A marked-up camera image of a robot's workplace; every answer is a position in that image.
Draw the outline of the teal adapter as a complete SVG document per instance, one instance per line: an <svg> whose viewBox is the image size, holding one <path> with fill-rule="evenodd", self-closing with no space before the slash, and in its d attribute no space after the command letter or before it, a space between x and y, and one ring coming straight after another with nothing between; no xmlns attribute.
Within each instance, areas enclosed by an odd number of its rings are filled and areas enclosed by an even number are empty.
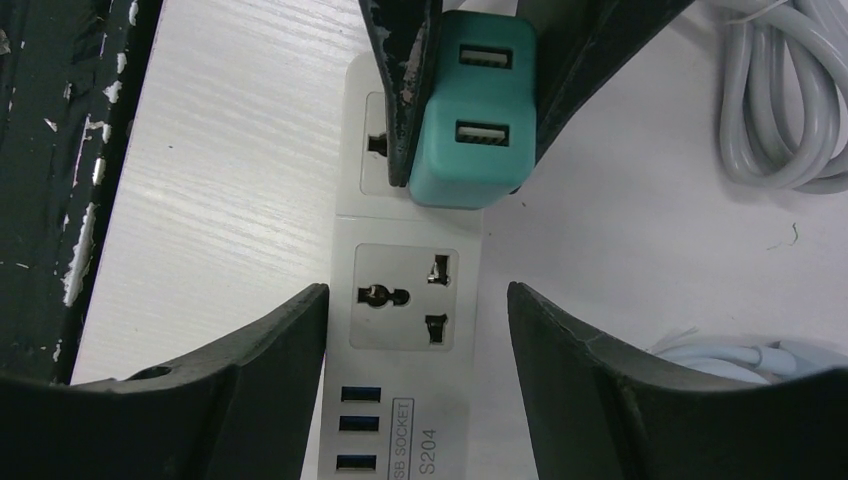
<svg viewBox="0 0 848 480"><path fill-rule="evenodd" d="M443 16L433 90L408 188L430 208L479 210L536 165L536 32L514 16Z"/></svg>

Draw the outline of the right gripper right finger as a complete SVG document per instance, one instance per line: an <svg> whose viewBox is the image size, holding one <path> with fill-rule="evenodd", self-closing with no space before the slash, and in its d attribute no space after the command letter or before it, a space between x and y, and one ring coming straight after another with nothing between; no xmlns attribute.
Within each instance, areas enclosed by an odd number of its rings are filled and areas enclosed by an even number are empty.
<svg viewBox="0 0 848 480"><path fill-rule="evenodd" d="M663 360L507 290L542 479L843 479L847 371L756 385Z"/></svg>

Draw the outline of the white power strip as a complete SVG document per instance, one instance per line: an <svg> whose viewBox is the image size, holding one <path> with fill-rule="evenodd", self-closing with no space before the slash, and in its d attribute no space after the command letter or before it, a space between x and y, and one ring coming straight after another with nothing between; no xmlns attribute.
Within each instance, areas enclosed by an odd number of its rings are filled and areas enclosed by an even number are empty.
<svg viewBox="0 0 848 480"><path fill-rule="evenodd" d="M345 74L317 475L462 479L482 215L390 185L386 122L360 54Z"/></svg>

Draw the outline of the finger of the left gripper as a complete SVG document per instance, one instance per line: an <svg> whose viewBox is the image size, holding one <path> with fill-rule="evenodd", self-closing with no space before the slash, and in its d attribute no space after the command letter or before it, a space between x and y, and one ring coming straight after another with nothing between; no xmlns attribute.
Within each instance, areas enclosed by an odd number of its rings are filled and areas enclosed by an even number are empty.
<svg viewBox="0 0 848 480"><path fill-rule="evenodd" d="M443 2L360 0L385 94L388 182L410 179L432 91Z"/></svg>
<svg viewBox="0 0 848 480"><path fill-rule="evenodd" d="M537 34L535 160L629 60L692 0L530 0L517 16Z"/></svg>

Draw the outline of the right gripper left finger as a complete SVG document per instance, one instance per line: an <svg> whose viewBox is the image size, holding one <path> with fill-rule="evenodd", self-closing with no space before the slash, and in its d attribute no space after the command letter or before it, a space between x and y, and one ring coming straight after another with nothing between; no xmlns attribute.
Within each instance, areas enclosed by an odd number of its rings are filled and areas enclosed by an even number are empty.
<svg viewBox="0 0 848 480"><path fill-rule="evenodd" d="M329 288L124 380L1 382L5 479L297 479Z"/></svg>

